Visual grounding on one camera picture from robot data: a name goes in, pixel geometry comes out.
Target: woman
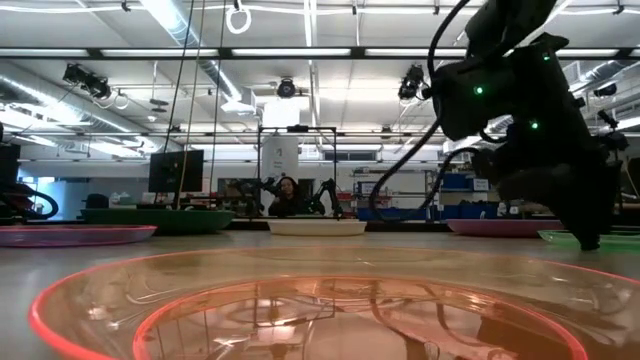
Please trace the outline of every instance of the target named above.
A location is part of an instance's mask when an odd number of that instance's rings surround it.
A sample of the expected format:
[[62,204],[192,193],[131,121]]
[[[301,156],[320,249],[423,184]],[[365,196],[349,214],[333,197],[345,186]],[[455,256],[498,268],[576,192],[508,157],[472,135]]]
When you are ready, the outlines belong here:
[[278,185],[280,196],[269,206],[269,216],[285,217],[303,213],[304,199],[296,181],[285,176]]

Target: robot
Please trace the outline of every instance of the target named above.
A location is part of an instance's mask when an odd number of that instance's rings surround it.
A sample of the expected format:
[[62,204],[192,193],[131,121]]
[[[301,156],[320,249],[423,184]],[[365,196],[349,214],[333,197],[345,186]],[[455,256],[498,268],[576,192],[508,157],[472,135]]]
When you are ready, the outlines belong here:
[[[500,146],[452,152],[423,207],[439,190],[451,160],[470,152],[477,175],[489,179],[503,200],[543,204],[576,236],[583,251],[599,248],[600,234],[608,232],[613,221],[621,162],[608,160],[609,149],[589,133],[582,117],[584,102],[569,92],[556,56],[569,41],[544,33],[516,47],[545,23],[556,1],[488,0],[465,28],[466,58],[435,69],[438,41],[468,2],[460,1],[434,35],[427,62],[431,85],[415,67],[403,80],[401,98],[431,99],[437,120],[374,187],[371,209],[377,213],[375,197],[389,177],[442,127],[454,141],[480,134]],[[484,129],[503,115],[514,120],[506,136],[490,138]]]

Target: transparent red plate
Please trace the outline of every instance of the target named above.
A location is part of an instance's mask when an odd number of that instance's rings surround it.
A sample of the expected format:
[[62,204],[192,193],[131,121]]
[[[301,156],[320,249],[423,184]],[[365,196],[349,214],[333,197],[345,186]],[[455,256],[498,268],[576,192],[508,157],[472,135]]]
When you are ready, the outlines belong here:
[[559,220],[450,219],[449,228],[460,235],[538,238],[538,231],[564,230]]
[[3,247],[61,247],[129,244],[148,239],[155,226],[31,225],[0,227]]

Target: ceiling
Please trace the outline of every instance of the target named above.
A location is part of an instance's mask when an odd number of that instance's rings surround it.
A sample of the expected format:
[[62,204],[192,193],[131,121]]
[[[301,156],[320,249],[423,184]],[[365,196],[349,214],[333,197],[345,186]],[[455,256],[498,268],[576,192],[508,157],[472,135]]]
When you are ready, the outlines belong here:
[[[457,1],[440,0],[443,9],[450,8]],[[183,1],[189,9],[191,1]],[[201,0],[195,0],[197,7]],[[223,1],[204,2],[205,6],[223,5]],[[428,47],[431,37],[444,15],[415,14],[411,12],[432,11],[434,0],[357,0],[359,9],[378,10],[385,8],[407,14],[364,13],[357,17],[350,12],[327,15],[329,10],[350,10],[351,0],[317,0],[317,26],[311,28],[313,46],[386,46],[386,47]],[[472,0],[471,7],[483,1]],[[550,21],[545,30],[567,37],[573,47],[635,47],[640,44],[640,0],[622,1],[627,10],[620,15],[592,14],[578,16],[576,13],[607,11],[615,9],[615,0],[574,0],[565,9],[573,15],[560,14]],[[146,10],[138,9],[138,1],[128,1],[134,10],[100,11],[92,13],[52,14],[38,12],[2,11],[2,7],[22,7],[40,9],[80,9],[119,7],[120,1],[113,0],[23,0],[0,1],[0,33],[10,36],[0,37],[0,47],[176,47],[176,43]],[[271,11],[252,10],[252,23],[242,34],[231,33],[224,22],[224,12],[220,9],[204,12],[203,44],[210,47],[304,47],[305,16],[303,0],[283,1],[243,1],[246,6],[263,6],[273,10],[295,10],[299,14],[283,14]],[[194,24],[200,28],[202,12],[194,12]],[[242,14],[234,15],[236,27],[242,25]],[[441,46],[464,46],[465,39],[456,42],[464,30],[470,15],[459,15],[443,36]],[[14,65],[25,69],[41,79],[64,89],[68,84],[62,75],[68,63],[79,63],[84,68],[109,79],[114,89],[119,89],[129,98],[125,109],[112,106],[112,111],[122,117],[154,131],[166,131],[172,107],[154,122],[148,116],[153,107],[152,97],[153,62],[150,61],[64,61],[64,60],[12,60]],[[424,131],[434,121],[430,104],[401,104],[397,98],[400,79],[413,60],[314,60],[318,81],[317,102],[318,125],[336,126],[342,130],[372,131],[383,125],[392,125],[397,131]],[[600,62],[582,62],[580,72],[586,72]],[[211,131],[217,117],[219,131],[243,131],[256,128],[256,117],[228,114],[216,109],[224,101],[216,101],[215,87],[211,80],[199,71],[194,86],[197,65],[193,61],[184,63],[182,75],[180,61],[159,61],[157,89],[154,98],[174,103],[175,85],[181,78],[180,91],[175,101],[173,124],[181,124],[186,130],[192,111],[194,131]],[[575,71],[575,64],[564,62],[567,69]],[[292,77],[294,83],[305,90],[311,88],[310,67],[307,60],[225,60],[220,67],[238,86],[253,89],[258,102],[274,99],[274,82],[282,77]],[[90,99],[79,89],[73,93]],[[191,99],[195,94],[192,108]],[[113,102],[100,102],[103,106]],[[119,98],[116,105],[123,105],[126,99]],[[310,104],[305,95],[298,100],[302,108],[301,121],[311,124]],[[237,142],[224,138],[221,142]]]

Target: ceiling-mounted camera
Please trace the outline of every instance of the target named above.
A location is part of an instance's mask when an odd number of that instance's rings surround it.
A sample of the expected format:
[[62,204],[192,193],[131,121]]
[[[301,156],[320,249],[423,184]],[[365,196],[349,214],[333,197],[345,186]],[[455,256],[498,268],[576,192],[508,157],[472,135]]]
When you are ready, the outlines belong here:
[[68,64],[62,80],[73,86],[79,85],[82,90],[88,92],[93,98],[105,100],[111,97],[109,80],[82,69],[78,64]]
[[411,65],[407,75],[402,79],[398,97],[400,100],[411,100],[418,95],[424,84],[424,70],[418,64]]
[[290,99],[296,95],[296,86],[292,78],[284,78],[280,81],[277,94],[283,99]]
[[618,92],[616,83],[609,84],[593,91],[593,95],[597,97],[613,96]]

